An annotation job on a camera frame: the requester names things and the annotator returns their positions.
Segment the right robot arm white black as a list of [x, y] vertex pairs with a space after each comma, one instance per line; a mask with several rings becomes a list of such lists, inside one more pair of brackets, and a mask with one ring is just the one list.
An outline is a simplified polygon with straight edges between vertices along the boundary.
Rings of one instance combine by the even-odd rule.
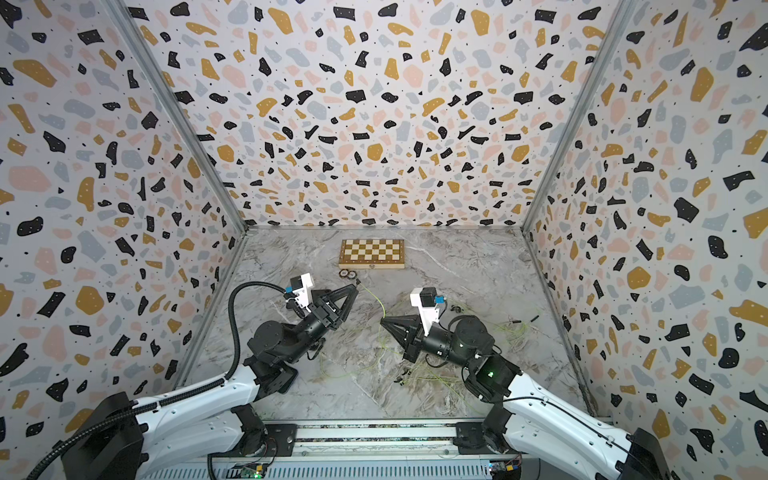
[[492, 407], [482, 423], [489, 449], [535, 456], [578, 479], [671, 478], [654, 435], [641, 428], [629, 433], [549, 392], [497, 351], [479, 318], [460, 315], [452, 330], [435, 325], [425, 331], [416, 315], [380, 324], [405, 360], [430, 354], [460, 367], [467, 390]]

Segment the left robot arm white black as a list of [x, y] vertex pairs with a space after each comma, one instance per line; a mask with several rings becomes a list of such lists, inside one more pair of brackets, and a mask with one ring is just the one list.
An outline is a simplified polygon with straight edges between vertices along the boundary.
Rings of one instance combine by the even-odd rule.
[[103, 400], [68, 439], [59, 441], [31, 470], [39, 479], [60, 461], [68, 479], [139, 479], [176, 463], [220, 454], [249, 455], [268, 448], [269, 433], [256, 401], [286, 393], [298, 376], [295, 363], [314, 359], [325, 336], [349, 317], [358, 289], [316, 290], [310, 275], [281, 289], [298, 323], [266, 321], [241, 342], [235, 300], [228, 302], [234, 358], [220, 375], [180, 389], [131, 399], [124, 392]]

